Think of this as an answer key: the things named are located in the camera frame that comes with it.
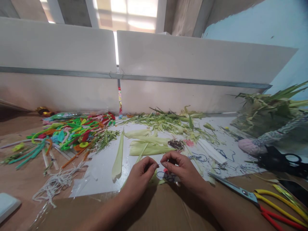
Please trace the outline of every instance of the white panel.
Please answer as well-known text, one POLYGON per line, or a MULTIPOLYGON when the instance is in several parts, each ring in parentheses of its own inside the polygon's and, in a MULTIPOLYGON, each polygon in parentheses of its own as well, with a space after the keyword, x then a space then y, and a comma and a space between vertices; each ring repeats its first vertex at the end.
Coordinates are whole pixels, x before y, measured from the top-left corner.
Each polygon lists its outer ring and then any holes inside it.
POLYGON ((120 71, 175 78, 270 83, 297 49, 117 31, 120 71))
POLYGON ((0 98, 28 110, 105 109, 118 113, 117 80, 0 73, 0 98))
POLYGON ((0 65, 116 72, 110 30, 0 17, 0 65))
POLYGON ((149 107, 180 113, 186 105, 191 105, 189 110, 206 113, 234 112, 241 109, 244 100, 228 94, 258 91, 253 88, 121 80, 123 114, 151 113, 153 110, 149 107))

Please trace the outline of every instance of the metal frame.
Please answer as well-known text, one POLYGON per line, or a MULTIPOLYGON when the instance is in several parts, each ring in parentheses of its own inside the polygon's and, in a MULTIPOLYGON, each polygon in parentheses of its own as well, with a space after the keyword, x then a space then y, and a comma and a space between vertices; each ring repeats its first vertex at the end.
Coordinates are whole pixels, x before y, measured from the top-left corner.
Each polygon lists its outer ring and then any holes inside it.
POLYGON ((140 80, 140 81, 155 81, 155 82, 190 83, 190 84, 201 84, 201 85, 257 88, 257 89, 264 89, 264 90, 272 87, 272 85, 270 85, 270 84, 261 84, 261 83, 233 82, 233 81, 221 81, 221 80, 186 79, 186 78, 173 78, 173 77, 163 77, 163 76, 134 75, 134 74, 125 74, 125 73, 122 74, 122 73, 112 73, 112 72, 110 72, 110 73, 96 73, 96 72, 85 72, 85 71, 68 71, 68 70, 6 67, 6 66, 0 66, 0 72, 21 73, 21 74, 39 74, 39 75, 63 75, 63 76, 91 77, 91 78, 104 78, 104 79, 120 79, 120 80, 140 80))

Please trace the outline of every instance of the smartphone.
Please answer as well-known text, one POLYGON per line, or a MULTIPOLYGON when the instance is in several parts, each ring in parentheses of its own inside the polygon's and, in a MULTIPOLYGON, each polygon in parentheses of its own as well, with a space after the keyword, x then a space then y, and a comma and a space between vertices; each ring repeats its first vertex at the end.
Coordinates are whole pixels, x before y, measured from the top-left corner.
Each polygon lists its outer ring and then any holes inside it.
POLYGON ((301 203, 308 207, 308 191, 294 181, 278 180, 290 193, 292 193, 301 203))

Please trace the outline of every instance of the cardboard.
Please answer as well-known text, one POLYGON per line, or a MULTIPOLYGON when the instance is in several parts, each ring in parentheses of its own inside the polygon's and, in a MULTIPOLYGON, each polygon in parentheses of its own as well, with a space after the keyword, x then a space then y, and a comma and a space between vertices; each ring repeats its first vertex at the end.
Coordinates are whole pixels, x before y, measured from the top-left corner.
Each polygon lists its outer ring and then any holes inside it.
MULTIPOLYGON (((262 175, 266 179, 276 179, 272 173, 262 175)), ((254 175, 237 176, 228 179, 230 182, 246 190, 266 189, 275 192, 273 186, 254 175)), ((301 185, 308 188, 307 182, 301 185)), ((249 201, 216 183, 219 194, 224 203, 232 206, 232 211, 245 210, 256 222, 275 230, 261 215, 260 211, 249 201)), ((29 230, 73 230, 84 219, 91 216, 107 200, 115 197, 118 192, 108 192, 95 195, 81 196, 55 200, 57 208, 47 206, 45 212, 33 223, 29 230)), ((303 220, 296 212, 275 198, 265 196, 276 205, 303 220)), ((263 202, 266 209, 277 213, 263 202)), ((293 228, 278 222, 286 231, 293 228)), ((190 193, 184 186, 163 184, 150 187, 140 201, 113 228, 113 230, 222 230, 218 221, 211 214, 205 204, 190 193)))

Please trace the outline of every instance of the left hand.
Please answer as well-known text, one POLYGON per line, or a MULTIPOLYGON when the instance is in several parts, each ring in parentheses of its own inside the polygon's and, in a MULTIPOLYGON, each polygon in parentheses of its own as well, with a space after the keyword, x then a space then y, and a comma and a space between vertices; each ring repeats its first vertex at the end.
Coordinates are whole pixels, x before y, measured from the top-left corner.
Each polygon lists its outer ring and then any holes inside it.
POLYGON ((132 167, 119 196, 129 201, 131 207, 134 206, 143 195, 157 168, 158 164, 150 157, 140 160, 132 167))

